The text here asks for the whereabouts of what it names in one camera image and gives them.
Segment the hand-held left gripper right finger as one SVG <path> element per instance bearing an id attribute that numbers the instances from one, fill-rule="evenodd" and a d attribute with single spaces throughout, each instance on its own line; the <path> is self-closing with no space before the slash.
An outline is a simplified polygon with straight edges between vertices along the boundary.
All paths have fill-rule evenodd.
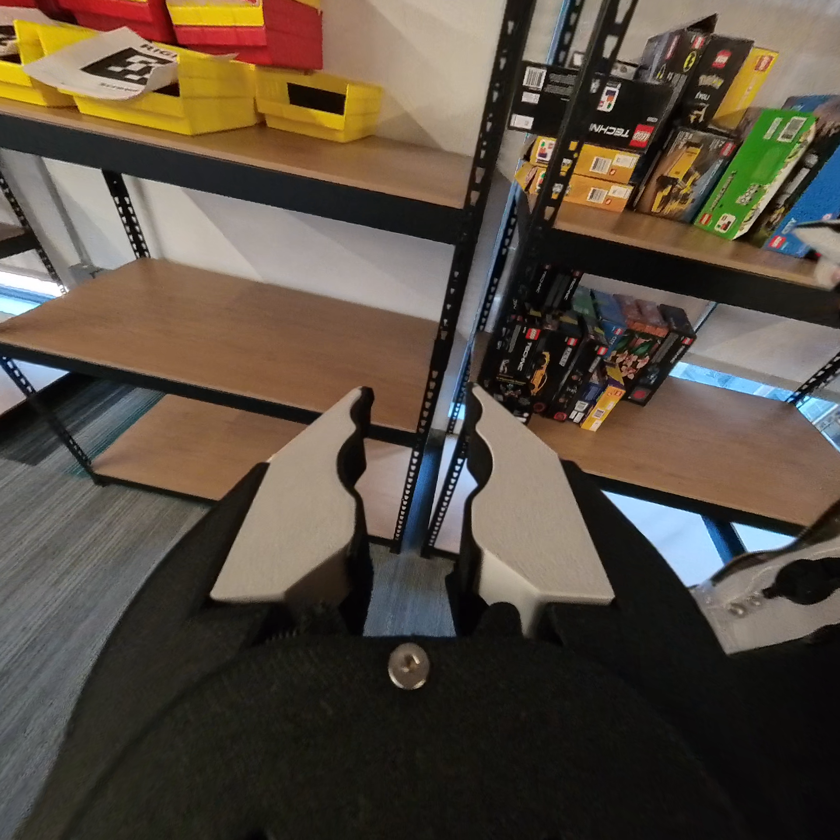
<path id="1" fill-rule="evenodd" d="M 549 605 L 609 606 L 615 594 L 560 457 L 478 384 L 469 385 L 458 552 L 458 635 L 492 607 L 534 637 Z"/>

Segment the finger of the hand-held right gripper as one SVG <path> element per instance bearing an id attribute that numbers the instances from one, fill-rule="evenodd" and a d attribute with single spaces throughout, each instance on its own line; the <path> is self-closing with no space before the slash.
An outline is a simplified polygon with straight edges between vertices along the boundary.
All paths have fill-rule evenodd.
<path id="1" fill-rule="evenodd" d="M 799 224 L 793 234 L 817 254 L 813 279 L 817 286 L 839 290 L 839 219 Z"/>

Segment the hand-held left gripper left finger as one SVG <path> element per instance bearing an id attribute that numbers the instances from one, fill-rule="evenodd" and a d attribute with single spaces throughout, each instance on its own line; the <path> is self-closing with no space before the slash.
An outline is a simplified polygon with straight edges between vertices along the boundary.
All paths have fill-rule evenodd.
<path id="1" fill-rule="evenodd" d="M 375 400 L 355 387 L 271 456 L 210 591 L 223 604 L 340 607 L 366 576 L 364 438 Z"/>

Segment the pile of toy set boxes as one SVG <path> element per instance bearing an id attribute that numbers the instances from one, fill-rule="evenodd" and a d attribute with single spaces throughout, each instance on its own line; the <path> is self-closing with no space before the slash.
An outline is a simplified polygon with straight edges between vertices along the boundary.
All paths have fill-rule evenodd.
<path id="1" fill-rule="evenodd" d="M 838 2 L 656 2 L 588 94 L 559 219 L 586 208 L 812 259 L 838 239 Z"/>

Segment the row of dark toy boxes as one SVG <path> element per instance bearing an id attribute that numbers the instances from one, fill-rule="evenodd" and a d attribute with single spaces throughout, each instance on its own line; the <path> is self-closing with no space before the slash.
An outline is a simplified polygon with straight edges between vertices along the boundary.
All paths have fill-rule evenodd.
<path id="1" fill-rule="evenodd" d="M 697 339 L 682 308 L 581 284 L 548 264 L 511 293 L 477 381 L 514 417 L 594 432 L 646 406 Z"/>

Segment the clear badge holder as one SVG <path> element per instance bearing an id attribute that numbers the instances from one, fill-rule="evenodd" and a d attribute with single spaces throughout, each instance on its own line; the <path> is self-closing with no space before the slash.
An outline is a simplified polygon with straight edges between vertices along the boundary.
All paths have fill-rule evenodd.
<path id="1" fill-rule="evenodd" d="M 766 599 L 780 568 L 798 560 L 839 557 L 839 503 L 780 549 L 745 553 L 690 588 L 701 614 L 727 655 L 813 641 L 838 630 L 839 589 L 823 602 L 799 605 Z"/>

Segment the black rack wooden shelves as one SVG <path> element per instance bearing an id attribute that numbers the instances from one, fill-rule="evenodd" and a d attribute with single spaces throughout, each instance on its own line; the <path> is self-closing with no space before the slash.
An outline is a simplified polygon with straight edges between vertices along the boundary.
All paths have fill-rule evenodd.
<path id="1" fill-rule="evenodd" d="M 93 479 L 211 500 L 246 471 L 246 445 L 299 432 L 351 387 L 375 393 L 371 435 L 410 451 L 394 516 L 403 547 L 476 254 L 503 118 L 534 2 L 506 2 L 472 159 L 368 138 L 332 147 L 262 127 L 165 140 L 163 132 L 2 102 L 2 146 L 102 172 L 121 211 L 124 175 L 253 198 L 316 221 L 452 245 L 436 320 L 138 257 L 2 326 L 2 356 L 162 392 L 165 399 L 93 461 Z"/>

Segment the black badge reel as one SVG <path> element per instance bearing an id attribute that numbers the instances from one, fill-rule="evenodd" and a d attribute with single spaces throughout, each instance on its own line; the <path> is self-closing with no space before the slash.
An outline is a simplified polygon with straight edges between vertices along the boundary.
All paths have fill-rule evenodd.
<path id="1" fill-rule="evenodd" d="M 784 598 L 811 606 L 823 602 L 839 589 L 839 557 L 794 560 L 780 568 L 770 586 L 762 590 L 766 599 Z"/>

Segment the red plastic bin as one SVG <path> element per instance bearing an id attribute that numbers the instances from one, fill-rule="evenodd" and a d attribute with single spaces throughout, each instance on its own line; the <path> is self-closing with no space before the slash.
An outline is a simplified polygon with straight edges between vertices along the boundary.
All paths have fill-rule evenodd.
<path id="1" fill-rule="evenodd" d="M 101 32 L 127 27 L 148 40 L 176 43 L 166 1 L 35 1 L 35 5 L 61 22 Z"/>
<path id="2" fill-rule="evenodd" d="M 178 45 L 265 67 L 321 70 L 319 1 L 167 1 Z"/>

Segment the white sheet black square print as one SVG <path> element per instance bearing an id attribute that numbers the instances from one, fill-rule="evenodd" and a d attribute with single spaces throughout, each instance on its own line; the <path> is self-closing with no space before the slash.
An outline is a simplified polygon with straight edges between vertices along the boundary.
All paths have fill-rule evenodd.
<path id="1" fill-rule="evenodd" d="M 146 40 L 130 28 L 35 28 L 44 55 L 24 63 L 25 74 L 71 96 L 126 101 L 177 82 L 173 46 Z"/>

